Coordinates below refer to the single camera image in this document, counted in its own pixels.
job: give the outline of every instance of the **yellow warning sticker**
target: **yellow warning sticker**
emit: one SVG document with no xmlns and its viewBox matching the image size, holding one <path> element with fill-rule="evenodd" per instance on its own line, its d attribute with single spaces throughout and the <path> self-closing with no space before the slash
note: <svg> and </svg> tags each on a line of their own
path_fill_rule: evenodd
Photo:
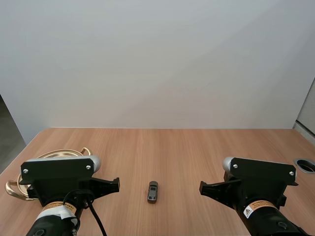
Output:
<svg viewBox="0 0 315 236">
<path fill-rule="evenodd" d="M 250 215 L 257 209 L 261 207 L 274 207 L 276 208 L 271 202 L 265 201 L 265 200 L 260 200 L 260 201 L 255 201 L 249 204 L 245 210 L 244 210 L 244 215 L 248 219 Z"/>
<path fill-rule="evenodd" d="M 59 207 L 61 206 L 63 203 L 62 202 L 52 202 L 47 204 L 46 206 L 44 206 L 43 210 L 47 210 L 50 208 L 54 208 L 54 207 Z M 69 204 L 69 203 L 65 203 L 64 204 L 73 214 L 75 214 L 75 212 L 77 211 L 77 208 L 75 208 L 73 205 Z"/>
</svg>

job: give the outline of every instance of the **black cable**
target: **black cable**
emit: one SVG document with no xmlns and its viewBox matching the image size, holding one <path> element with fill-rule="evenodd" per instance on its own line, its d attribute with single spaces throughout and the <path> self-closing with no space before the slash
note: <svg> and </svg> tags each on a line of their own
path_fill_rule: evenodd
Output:
<svg viewBox="0 0 315 236">
<path fill-rule="evenodd" d="M 103 227 L 103 224 L 102 224 L 101 220 L 99 219 L 99 217 L 98 217 L 98 215 L 97 215 L 97 213 L 96 213 L 96 211 L 95 211 L 95 209 L 94 209 L 94 207 L 90 201 L 88 201 L 88 206 L 89 206 L 95 220 L 97 221 L 98 226 L 99 226 L 100 230 L 102 231 L 103 236 L 107 236 L 105 229 Z"/>
<path fill-rule="evenodd" d="M 95 209 L 94 209 L 94 207 L 92 205 L 92 203 L 94 202 L 94 193 L 91 190 L 89 190 L 89 189 L 76 189 L 76 190 L 73 190 L 71 192 L 68 192 L 67 195 L 63 199 L 63 205 L 65 205 L 66 200 L 69 198 L 69 196 L 71 196 L 71 195 L 78 195 L 78 194 L 85 194 L 85 195 L 87 195 L 87 199 L 86 199 L 87 200 L 87 204 L 88 204 L 87 207 L 90 208 L 90 210 L 91 210 L 95 220 L 98 223 L 98 226 L 99 226 L 103 236 L 107 236 L 106 231 L 105 231 L 105 229 L 103 227 L 103 224 L 102 224 L 101 220 L 99 219 L 99 216 L 97 215 L 97 213 L 96 213 L 96 211 L 95 211 Z M 80 227 L 80 220 L 78 218 L 77 218 L 77 220 L 78 220 L 78 224 L 77 224 L 76 230 L 78 231 L 79 227 Z"/>
</svg>

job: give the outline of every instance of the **gray floor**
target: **gray floor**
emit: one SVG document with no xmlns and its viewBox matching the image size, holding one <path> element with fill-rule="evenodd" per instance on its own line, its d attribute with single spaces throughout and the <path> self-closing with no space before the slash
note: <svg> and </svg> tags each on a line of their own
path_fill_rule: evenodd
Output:
<svg viewBox="0 0 315 236">
<path fill-rule="evenodd" d="M 0 173 L 25 146 L 25 142 L 0 96 Z"/>
</svg>

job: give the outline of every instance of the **white tape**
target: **white tape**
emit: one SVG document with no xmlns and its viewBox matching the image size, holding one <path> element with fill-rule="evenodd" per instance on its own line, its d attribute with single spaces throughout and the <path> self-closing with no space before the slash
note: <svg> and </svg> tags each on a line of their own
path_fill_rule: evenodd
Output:
<svg viewBox="0 0 315 236">
<path fill-rule="evenodd" d="M 62 205 L 62 206 L 57 206 L 57 207 L 53 207 L 53 208 L 42 211 L 38 215 L 36 220 L 41 217 L 48 216 L 48 215 L 59 216 L 61 220 L 66 219 L 66 218 L 76 217 L 75 214 L 73 214 L 66 206 Z M 74 225 L 78 223 L 77 219 L 71 219 L 71 221 L 74 223 Z"/>
</svg>

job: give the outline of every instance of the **wood grain tabletop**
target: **wood grain tabletop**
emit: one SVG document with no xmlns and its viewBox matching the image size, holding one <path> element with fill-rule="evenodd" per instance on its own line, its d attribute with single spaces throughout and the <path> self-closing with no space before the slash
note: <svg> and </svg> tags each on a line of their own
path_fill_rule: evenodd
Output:
<svg viewBox="0 0 315 236">
<path fill-rule="evenodd" d="M 21 164 L 49 151 L 82 147 L 101 158 L 94 177 L 121 181 L 119 193 L 93 204 L 109 236 L 249 235 L 234 210 L 200 195 L 200 181 L 222 182 L 227 156 L 287 164 L 315 159 L 315 147 L 295 130 L 50 128 L 0 175 L 0 236 L 25 235 L 42 209 L 39 201 L 16 199 L 4 189 L 16 180 Z M 159 183 L 154 205 L 146 198 L 152 180 Z M 281 212 L 315 234 L 315 175 L 297 168 L 296 182 L 299 186 L 287 187 Z M 88 209 L 78 235 L 101 236 Z"/>
</svg>

